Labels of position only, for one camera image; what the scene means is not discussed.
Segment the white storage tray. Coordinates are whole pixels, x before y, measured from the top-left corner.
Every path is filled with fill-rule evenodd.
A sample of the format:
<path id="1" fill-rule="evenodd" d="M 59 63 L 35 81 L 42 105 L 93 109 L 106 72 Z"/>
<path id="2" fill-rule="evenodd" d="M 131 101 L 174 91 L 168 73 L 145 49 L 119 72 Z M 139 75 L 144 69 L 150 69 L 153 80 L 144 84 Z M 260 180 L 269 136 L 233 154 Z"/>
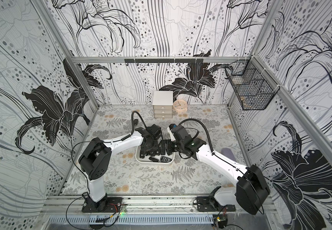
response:
<path id="1" fill-rule="evenodd" d="M 141 158 L 141 147 L 138 146 L 136 148 L 135 154 L 136 161 L 140 164 L 145 165 L 157 165 L 157 166 L 169 166 L 174 162 L 175 154 L 171 155 L 159 155 L 159 156 L 145 156 L 145 158 Z"/>

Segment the silver black BMW key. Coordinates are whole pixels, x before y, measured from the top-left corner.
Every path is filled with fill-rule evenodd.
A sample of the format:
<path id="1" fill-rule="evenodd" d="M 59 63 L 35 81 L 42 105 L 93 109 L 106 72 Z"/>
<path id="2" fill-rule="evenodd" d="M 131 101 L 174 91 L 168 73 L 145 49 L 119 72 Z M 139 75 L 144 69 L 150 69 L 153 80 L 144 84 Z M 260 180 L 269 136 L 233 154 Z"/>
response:
<path id="1" fill-rule="evenodd" d="M 168 157 L 166 157 L 166 156 L 161 156 L 160 157 L 160 163 L 170 163 L 172 161 L 172 159 L 171 158 L 168 158 Z"/>

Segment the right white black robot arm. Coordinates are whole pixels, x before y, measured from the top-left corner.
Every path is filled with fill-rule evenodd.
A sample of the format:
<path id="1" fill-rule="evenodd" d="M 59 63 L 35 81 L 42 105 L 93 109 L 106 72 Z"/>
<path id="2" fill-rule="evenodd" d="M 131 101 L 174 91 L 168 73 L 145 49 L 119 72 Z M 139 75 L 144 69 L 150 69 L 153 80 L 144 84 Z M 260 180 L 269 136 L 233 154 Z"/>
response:
<path id="1" fill-rule="evenodd" d="M 199 212 L 223 211 L 239 205 L 251 215 L 264 213 L 263 203 L 268 198 L 270 189 L 257 166 L 237 163 L 217 152 L 207 130 L 207 140 L 192 137 L 181 124 L 170 124 L 167 131 L 171 137 L 170 150 L 212 167 L 234 183 L 232 188 L 218 186 L 208 196 L 197 197 Z"/>

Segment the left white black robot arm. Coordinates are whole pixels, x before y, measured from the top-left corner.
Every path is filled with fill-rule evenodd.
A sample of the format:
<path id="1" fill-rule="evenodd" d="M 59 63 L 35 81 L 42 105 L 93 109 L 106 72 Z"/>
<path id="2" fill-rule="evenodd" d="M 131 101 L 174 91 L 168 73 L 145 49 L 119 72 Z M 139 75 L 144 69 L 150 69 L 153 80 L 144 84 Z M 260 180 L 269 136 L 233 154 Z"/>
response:
<path id="1" fill-rule="evenodd" d="M 92 201 L 98 203 L 106 196 L 103 177 L 108 169 L 111 156 L 133 147 L 153 150 L 158 146 L 158 139 L 162 137 L 162 130 L 157 125 L 147 128 L 136 128 L 132 134 L 115 139 L 92 139 L 78 163 L 87 178 L 88 194 Z"/>

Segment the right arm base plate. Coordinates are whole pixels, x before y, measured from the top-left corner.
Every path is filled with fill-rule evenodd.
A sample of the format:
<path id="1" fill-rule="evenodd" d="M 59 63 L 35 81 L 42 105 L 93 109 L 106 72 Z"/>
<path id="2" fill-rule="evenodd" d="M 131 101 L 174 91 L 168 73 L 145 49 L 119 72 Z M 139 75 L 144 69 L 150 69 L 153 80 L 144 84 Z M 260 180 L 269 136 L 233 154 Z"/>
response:
<path id="1" fill-rule="evenodd" d="M 227 211 L 234 212 L 236 211 L 235 205 L 225 205 L 222 206 L 218 202 L 209 196 L 197 196 L 196 197 L 197 210 L 199 212 L 219 212 Z"/>

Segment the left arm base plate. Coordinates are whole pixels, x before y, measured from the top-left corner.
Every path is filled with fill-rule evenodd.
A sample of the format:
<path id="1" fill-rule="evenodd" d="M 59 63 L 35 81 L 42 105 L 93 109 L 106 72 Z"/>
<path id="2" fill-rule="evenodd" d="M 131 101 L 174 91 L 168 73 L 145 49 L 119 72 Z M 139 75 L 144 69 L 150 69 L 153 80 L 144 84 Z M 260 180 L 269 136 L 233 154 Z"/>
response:
<path id="1" fill-rule="evenodd" d="M 89 196 L 85 198 L 82 206 L 83 213 L 118 213 L 122 205 L 122 197 L 102 198 L 94 202 Z"/>

